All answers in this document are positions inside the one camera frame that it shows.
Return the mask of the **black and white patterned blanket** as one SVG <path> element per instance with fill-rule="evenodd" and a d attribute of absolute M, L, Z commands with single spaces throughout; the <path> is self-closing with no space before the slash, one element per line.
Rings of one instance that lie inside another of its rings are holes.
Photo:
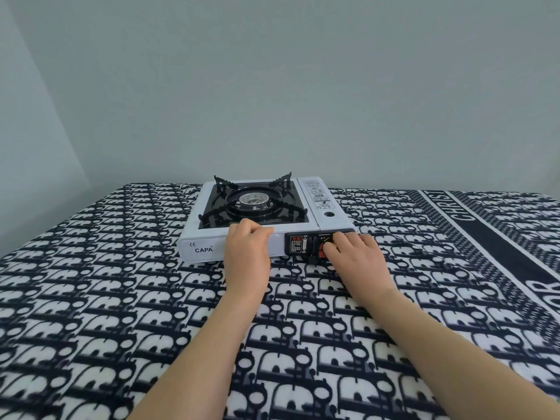
<path fill-rule="evenodd" d="M 131 183 L 0 259 L 0 420 L 121 420 L 206 322 L 176 240 L 201 185 Z M 560 201 L 332 188 L 398 289 L 560 402 Z M 328 261 L 272 259 L 224 420 L 447 420 Z"/>

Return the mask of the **person's left forearm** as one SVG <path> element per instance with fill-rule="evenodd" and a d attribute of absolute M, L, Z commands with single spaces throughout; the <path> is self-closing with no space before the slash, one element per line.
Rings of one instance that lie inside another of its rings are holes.
<path fill-rule="evenodd" d="M 237 353 L 266 289 L 228 287 L 127 420 L 222 420 Z"/>

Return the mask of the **person's left hand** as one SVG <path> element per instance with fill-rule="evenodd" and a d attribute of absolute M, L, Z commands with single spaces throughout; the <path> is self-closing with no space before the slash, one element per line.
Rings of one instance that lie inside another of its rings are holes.
<path fill-rule="evenodd" d="M 260 303 L 270 280 L 269 239 L 233 240 L 229 227 L 223 261 L 227 296 L 238 301 Z"/>

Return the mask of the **person's right hand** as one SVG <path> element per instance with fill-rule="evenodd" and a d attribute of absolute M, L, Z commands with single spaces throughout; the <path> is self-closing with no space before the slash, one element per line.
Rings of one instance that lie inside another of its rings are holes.
<path fill-rule="evenodd" d="M 350 259 L 329 262 L 357 304 L 370 308 L 398 290 L 390 276 L 384 254 L 374 238 L 367 233 L 358 235 L 358 254 Z"/>

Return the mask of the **white portable gas stove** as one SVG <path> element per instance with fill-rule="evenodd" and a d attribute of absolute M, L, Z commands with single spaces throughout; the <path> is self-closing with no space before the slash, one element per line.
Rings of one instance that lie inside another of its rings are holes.
<path fill-rule="evenodd" d="M 311 212 L 309 212 L 309 206 L 298 182 L 296 181 L 298 177 L 291 178 L 296 184 L 298 194 L 304 204 L 304 207 L 307 208 L 309 221 L 306 223 L 264 225 L 267 227 L 274 227 L 274 233 L 270 235 L 268 242 L 268 252 L 272 258 L 280 256 L 301 256 L 304 258 L 310 254 L 317 255 L 319 239 L 332 238 L 332 235 L 335 232 L 338 232 L 338 230 L 322 231 L 319 229 L 314 217 Z M 238 180 L 233 182 L 243 183 L 249 181 L 251 180 Z M 200 223 L 198 215 L 204 211 L 213 182 L 207 182 L 202 186 L 190 211 L 190 215 L 186 221 L 183 231 L 178 238 L 178 253 L 184 262 L 205 263 L 223 260 L 224 258 L 225 239 L 229 227 L 210 229 L 199 228 Z"/>

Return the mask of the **black pan support grate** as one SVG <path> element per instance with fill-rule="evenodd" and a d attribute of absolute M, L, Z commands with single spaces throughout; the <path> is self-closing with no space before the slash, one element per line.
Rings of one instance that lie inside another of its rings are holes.
<path fill-rule="evenodd" d="M 204 211 L 198 215 L 200 229 L 229 227 L 243 218 L 260 225 L 283 225 L 309 221 L 307 208 L 298 194 L 292 174 L 275 180 L 235 183 L 214 176 L 211 192 Z M 269 195 L 270 202 L 261 211 L 244 211 L 236 206 L 239 196 L 248 191 L 260 191 Z"/>

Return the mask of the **white cartridge compartment cover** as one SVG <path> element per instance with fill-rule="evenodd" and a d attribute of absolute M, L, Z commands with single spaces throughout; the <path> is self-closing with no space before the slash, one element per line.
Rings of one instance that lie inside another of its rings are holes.
<path fill-rule="evenodd" d="M 320 230 L 357 231 L 353 220 L 344 212 L 321 178 L 299 177 L 296 181 Z"/>

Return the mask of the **person's right forearm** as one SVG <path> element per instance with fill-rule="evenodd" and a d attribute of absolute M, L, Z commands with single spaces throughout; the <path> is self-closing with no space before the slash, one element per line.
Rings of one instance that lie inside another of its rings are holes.
<path fill-rule="evenodd" d="M 559 402 L 397 289 L 357 295 L 451 420 L 560 420 Z"/>

